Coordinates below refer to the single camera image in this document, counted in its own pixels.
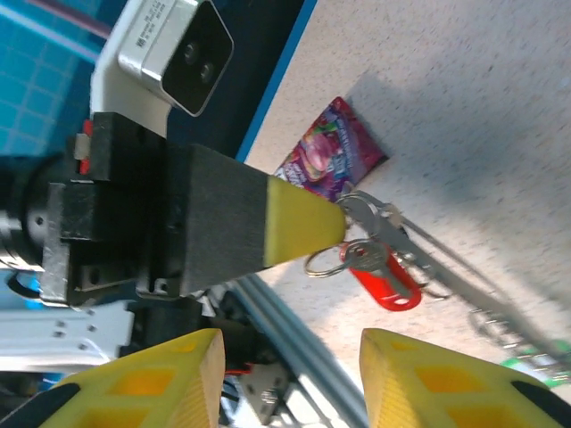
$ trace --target key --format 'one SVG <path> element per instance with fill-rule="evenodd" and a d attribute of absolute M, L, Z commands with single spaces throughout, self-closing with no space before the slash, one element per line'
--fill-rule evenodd
<path fill-rule="evenodd" d="M 409 310 L 422 300 L 420 286 L 383 243 L 348 243 L 341 251 L 341 260 L 349 262 L 351 273 L 385 309 Z"/>

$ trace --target white table surface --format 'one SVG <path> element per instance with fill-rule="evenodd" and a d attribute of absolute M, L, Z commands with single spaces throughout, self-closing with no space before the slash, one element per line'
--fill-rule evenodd
<path fill-rule="evenodd" d="M 571 342 L 569 22 L 566 0 L 319 0 L 247 163 L 275 171 L 345 96 L 392 156 L 360 188 Z M 364 327 L 507 357 L 470 330 L 457 299 L 390 313 L 350 274 L 309 279 L 297 261 L 261 276 L 355 374 Z"/>

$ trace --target candy wrapper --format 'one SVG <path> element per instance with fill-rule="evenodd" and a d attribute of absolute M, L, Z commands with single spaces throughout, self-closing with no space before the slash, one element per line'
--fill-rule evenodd
<path fill-rule="evenodd" d="M 345 183 L 357 185 L 388 157 L 337 97 L 294 147 L 276 176 L 335 202 Z"/>

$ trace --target green object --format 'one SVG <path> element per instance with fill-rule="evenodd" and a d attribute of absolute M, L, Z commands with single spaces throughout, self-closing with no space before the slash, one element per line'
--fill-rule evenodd
<path fill-rule="evenodd" d="M 555 341 L 555 344 L 561 351 L 571 352 L 571 343 L 559 340 Z M 535 348 L 529 348 L 529 350 L 527 350 L 525 353 L 531 355 L 534 354 L 535 352 L 537 352 Z M 551 357 L 547 356 L 534 357 L 532 358 L 532 361 L 538 366 L 548 366 L 555 362 Z M 535 379 L 537 379 L 538 381 L 545 383 L 550 388 L 555 388 L 556 386 L 560 386 L 563 383 L 565 383 L 564 381 L 557 381 L 552 379 L 547 373 L 534 370 L 534 367 L 532 365 L 530 365 L 525 361 L 522 361 L 521 359 L 510 358 L 502 362 L 501 365 L 504 367 L 513 368 L 518 372 L 530 375 Z"/>

